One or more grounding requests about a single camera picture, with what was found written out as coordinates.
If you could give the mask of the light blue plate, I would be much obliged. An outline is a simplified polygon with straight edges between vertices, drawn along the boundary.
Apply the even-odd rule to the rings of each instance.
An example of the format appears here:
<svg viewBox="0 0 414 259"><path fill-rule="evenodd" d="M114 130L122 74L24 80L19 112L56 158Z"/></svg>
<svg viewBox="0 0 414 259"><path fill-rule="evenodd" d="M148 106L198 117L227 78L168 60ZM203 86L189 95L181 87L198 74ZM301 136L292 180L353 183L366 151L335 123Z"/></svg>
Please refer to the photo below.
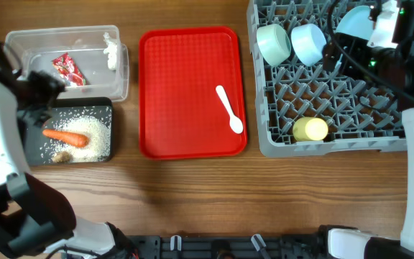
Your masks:
<svg viewBox="0 0 414 259"><path fill-rule="evenodd" d="M373 33L373 21L369 19L370 7L357 6L346 13L335 33L344 33L363 40L369 40Z"/></svg>

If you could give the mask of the red snack wrapper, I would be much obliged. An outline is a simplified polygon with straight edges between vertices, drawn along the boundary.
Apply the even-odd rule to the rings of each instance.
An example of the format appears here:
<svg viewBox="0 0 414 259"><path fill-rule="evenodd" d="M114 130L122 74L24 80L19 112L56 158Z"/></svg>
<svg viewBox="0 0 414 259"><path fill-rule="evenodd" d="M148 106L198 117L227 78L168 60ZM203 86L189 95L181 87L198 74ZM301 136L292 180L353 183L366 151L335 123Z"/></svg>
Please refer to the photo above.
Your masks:
<svg viewBox="0 0 414 259"><path fill-rule="evenodd" d="M60 74L60 77L66 80L71 86L86 85L86 78L75 64L74 59L68 53L64 53L52 60L53 67Z"/></svg>

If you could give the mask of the light blue bowl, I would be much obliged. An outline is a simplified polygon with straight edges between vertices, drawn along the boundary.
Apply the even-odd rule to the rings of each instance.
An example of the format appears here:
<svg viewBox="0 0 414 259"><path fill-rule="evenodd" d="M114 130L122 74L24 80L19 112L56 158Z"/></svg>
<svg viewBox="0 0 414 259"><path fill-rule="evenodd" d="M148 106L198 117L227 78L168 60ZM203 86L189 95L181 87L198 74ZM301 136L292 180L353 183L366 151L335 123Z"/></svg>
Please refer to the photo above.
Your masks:
<svg viewBox="0 0 414 259"><path fill-rule="evenodd" d="M323 58L323 48L327 42L322 30L316 25L304 24L294 28L290 39L302 64L312 66Z"/></svg>

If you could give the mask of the orange carrot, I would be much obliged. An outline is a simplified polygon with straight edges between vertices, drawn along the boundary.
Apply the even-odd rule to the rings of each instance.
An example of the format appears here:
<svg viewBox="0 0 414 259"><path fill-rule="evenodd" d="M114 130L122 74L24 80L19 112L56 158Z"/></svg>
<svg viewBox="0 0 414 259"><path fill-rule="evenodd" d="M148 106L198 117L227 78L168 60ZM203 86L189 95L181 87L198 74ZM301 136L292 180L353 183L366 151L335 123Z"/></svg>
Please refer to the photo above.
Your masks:
<svg viewBox="0 0 414 259"><path fill-rule="evenodd" d="M88 137L74 132L57 131L44 129L42 134L46 137L59 140L74 147L85 147L88 144Z"/></svg>

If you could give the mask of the white rice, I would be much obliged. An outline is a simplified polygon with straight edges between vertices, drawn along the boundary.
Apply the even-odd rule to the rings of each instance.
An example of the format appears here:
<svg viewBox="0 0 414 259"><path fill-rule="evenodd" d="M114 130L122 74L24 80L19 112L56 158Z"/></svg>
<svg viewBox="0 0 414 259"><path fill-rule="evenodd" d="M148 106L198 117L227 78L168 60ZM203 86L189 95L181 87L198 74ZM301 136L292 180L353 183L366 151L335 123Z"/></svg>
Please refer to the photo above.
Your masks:
<svg viewBox="0 0 414 259"><path fill-rule="evenodd" d="M52 119L45 129L74 132L88 137L85 147L74 147L44 135L37 150L44 164L54 163L55 153L72 155L69 163L102 162L111 154L112 110L110 106L59 107L52 110Z"/></svg>

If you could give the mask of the brown food scrap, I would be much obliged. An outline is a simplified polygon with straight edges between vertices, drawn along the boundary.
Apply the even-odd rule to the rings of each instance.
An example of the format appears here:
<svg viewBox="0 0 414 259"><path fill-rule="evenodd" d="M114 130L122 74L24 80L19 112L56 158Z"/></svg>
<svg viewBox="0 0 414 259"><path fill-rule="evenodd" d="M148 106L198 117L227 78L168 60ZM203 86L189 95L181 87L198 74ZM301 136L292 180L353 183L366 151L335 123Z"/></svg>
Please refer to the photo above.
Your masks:
<svg viewBox="0 0 414 259"><path fill-rule="evenodd" d="M69 163L72 160L72 155L66 151L55 153L52 157L54 163Z"/></svg>

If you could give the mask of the mint green bowl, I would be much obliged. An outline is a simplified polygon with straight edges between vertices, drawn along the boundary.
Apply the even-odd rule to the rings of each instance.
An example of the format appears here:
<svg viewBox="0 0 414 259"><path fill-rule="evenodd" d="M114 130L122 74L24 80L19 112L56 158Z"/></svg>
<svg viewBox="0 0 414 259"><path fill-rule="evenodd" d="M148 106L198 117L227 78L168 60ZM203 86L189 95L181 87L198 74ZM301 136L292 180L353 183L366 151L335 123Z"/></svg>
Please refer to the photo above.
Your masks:
<svg viewBox="0 0 414 259"><path fill-rule="evenodd" d="M257 29L257 44L264 60L271 66L278 66L290 57L290 38L284 28L270 24Z"/></svg>

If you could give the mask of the white tissue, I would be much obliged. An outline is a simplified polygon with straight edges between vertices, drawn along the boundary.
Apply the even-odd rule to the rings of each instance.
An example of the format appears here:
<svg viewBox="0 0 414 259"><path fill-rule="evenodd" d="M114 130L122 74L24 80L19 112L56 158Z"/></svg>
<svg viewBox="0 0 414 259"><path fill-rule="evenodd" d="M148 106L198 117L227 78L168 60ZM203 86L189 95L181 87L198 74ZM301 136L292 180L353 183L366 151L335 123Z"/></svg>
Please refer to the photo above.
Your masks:
<svg viewBox="0 0 414 259"><path fill-rule="evenodd" d="M109 70L115 71L117 66L117 52L118 44L117 40L110 37L108 32L103 34L103 41L106 43L107 47L103 50L103 53L107 55L107 66Z"/></svg>

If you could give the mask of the yellow plastic cup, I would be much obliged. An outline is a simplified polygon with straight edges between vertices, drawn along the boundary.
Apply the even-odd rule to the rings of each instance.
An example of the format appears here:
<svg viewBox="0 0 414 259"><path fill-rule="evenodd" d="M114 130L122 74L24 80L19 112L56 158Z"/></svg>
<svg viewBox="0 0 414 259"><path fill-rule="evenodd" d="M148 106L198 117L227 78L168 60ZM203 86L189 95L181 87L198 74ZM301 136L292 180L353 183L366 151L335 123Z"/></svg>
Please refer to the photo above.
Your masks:
<svg viewBox="0 0 414 259"><path fill-rule="evenodd" d="M327 123L317 117L303 117L293 125L293 136L297 141L320 141L327 134Z"/></svg>

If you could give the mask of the white plastic spoon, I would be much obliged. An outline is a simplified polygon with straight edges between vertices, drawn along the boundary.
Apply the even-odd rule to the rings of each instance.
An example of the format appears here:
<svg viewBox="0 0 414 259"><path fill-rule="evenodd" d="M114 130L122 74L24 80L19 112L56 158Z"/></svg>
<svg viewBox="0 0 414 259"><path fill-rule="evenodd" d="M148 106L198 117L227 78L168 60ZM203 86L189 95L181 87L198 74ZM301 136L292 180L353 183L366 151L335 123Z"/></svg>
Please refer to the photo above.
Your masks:
<svg viewBox="0 0 414 259"><path fill-rule="evenodd" d="M231 107L229 98L224 90L222 85L217 85L216 88L217 96L219 97L221 103L224 105L224 108L229 116L229 126L231 130L236 134L241 134L244 131L244 125L240 118L238 118Z"/></svg>

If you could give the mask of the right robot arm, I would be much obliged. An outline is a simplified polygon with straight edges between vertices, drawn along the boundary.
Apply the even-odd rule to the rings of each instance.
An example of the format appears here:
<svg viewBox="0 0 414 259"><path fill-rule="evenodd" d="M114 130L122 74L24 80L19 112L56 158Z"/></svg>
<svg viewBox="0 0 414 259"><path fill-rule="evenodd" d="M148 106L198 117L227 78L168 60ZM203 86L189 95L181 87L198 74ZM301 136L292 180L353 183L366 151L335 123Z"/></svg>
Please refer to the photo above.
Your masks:
<svg viewBox="0 0 414 259"><path fill-rule="evenodd" d="M332 258L414 258L414 1L376 1L369 8L368 39L328 27L323 65L393 92L401 113L408 153L408 197L399 240L348 227L323 227L324 249Z"/></svg>

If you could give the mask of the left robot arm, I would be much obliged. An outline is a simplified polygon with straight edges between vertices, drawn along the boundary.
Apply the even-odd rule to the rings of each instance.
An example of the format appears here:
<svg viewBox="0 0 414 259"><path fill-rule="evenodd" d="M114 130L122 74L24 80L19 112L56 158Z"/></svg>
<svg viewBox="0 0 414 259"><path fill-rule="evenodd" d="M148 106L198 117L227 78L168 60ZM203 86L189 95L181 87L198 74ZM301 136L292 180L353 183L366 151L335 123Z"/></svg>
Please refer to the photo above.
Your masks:
<svg viewBox="0 0 414 259"><path fill-rule="evenodd" d="M109 223L78 218L69 201L30 173L19 133L19 117L46 122L64 84L43 72L19 80L0 42L0 252L7 258L70 253L82 258L118 258L131 251Z"/></svg>

